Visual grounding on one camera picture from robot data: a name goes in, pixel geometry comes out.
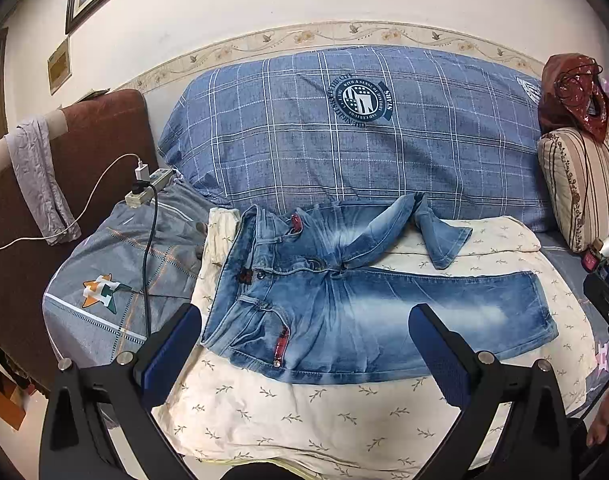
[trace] human hand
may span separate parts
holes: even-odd
[[[609,431],[609,388],[605,392],[605,396],[600,403],[596,418],[591,423],[587,432],[587,446],[591,447],[594,444],[602,444]]]

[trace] blue denim jeans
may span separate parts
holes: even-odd
[[[499,358],[557,336],[532,272],[451,278],[369,267],[409,218],[439,268],[471,234],[436,218],[421,195],[317,205],[291,217],[252,206],[222,266],[203,345],[278,381],[347,384],[428,375],[407,327],[418,303]]]

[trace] blue gripper pad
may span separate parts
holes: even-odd
[[[429,310],[428,315],[432,319],[425,315],[421,307]],[[411,309],[409,335],[438,383],[445,400],[451,406],[463,409],[471,397],[470,376],[445,340],[445,337],[460,336],[449,332],[426,304],[416,305]]]
[[[142,405],[159,406],[167,400],[188,355],[193,350],[202,329],[202,316],[192,306],[177,322],[171,334],[160,346],[142,374]]]

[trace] white cable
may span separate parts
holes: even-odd
[[[9,242],[8,244],[6,244],[5,246],[0,247],[0,251],[3,249],[6,249],[8,247],[11,247],[15,242],[21,242],[22,240],[49,240],[49,238],[56,238],[57,236],[60,236],[62,233],[67,232],[69,229],[71,229],[73,226],[75,226],[78,223],[78,220],[80,218],[82,218],[82,215],[84,215],[84,213],[86,212],[87,208],[89,207],[89,203],[91,203],[91,199],[93,198],[93,194],[96,192],[96,189],[98,188],[98,185],[100,184],[100,181],[102,180],[102,177],[105,176],[105,174],[107,173],[108,170],[111,169],[111,167],[121,158],[125,158],[126,156],[135,156],[138,159],[138,163],[140,163],[140,157],[136,155],[136,153],[125,153],[124,155],[120,155],[116,160],[114,160],[111,164],[108,165],[107,169],[104,170],[100,176],[100,178],[98,179],[98,181],[96,182],[96,185],[93,186],[93,189],[91,190],[91,194],[89,195],[89,200],[87,200],[86,205],[84,206],[84,209],[82,210],[82,213],[80,213],[80,215],[78,216],[78,218],[76,218],[73,223],[69,226],[67,226],[66,229],[63,229],[62,231],[60,231],[59,233],[56,233],[55,235],[50,235],[50,236],[44,236],[44,237],[23,237],[23,238],[16,238],[14,241]]]

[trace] circular logo print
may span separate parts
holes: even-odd
[[[335,112],[347,122],[391,119],[393,100],[383,82],[375,85],[367,79],[345,75],[331,84],[328,94]]]

